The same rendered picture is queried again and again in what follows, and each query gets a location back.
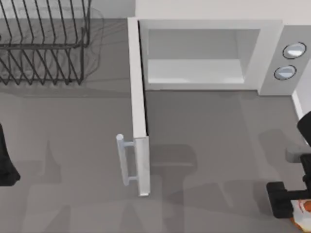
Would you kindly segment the pale microwave door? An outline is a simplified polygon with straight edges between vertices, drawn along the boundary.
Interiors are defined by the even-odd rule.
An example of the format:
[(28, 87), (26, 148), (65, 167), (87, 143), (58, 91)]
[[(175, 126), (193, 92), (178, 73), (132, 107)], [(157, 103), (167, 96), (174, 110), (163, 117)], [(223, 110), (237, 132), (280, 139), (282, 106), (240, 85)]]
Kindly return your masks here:
[(136, 178), (139, 196), (146, 197), (151, 192), (150, 150), (149, 136), (147, 135), (146, 127), (138, 20), (129, 18), (127, 20), (127, 25)]

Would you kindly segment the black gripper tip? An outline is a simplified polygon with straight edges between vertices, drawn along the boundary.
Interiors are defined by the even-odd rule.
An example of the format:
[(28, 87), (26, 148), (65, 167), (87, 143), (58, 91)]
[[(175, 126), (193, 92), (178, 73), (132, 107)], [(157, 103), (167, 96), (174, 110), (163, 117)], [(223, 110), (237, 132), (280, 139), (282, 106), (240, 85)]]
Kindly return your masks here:
[(10, 159), (0, 124), (0, 187), (14, 186), (19, 180), (20, 174)]

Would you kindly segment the round grey microwave knob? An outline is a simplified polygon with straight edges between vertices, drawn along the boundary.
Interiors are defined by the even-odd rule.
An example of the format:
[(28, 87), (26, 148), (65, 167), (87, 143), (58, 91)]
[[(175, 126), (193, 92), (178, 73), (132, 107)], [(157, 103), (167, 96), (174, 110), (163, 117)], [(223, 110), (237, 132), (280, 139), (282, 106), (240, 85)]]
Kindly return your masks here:
[(277, 80), (288, 80), (296, 74), (296, 67), (292, 65), (279, 67), (274, 72), (274, 77)]
[(304, 55), (307, 51), (307, 46), (302, 42), (287, 45), (282, 52), (284, 58), (293, 60)]

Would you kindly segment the pale microwave oven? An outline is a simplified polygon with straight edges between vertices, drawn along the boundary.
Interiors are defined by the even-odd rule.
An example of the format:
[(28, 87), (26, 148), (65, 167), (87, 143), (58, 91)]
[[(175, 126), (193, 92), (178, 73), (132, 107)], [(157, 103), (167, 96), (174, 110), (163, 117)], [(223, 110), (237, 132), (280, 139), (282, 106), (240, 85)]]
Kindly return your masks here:
[[(311, 23), (283, 20), (141, 19), (138, 22), (145, 86), (149, 90), (252, 90), (290, 96), (311, 59)], [(303, 56), (283, 49), (297, 42)], [(277, 80), (277, 68), (296, 74)]]

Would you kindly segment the orange and white packet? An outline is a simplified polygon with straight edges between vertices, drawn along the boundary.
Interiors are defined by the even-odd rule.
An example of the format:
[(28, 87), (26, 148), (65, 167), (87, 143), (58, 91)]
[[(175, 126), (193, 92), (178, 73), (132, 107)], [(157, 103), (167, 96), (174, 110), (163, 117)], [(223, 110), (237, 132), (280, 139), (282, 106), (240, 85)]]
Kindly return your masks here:
[(311, 199), (291, 200), (293, 217), (291, 222), (302, 232), (311, 233)]

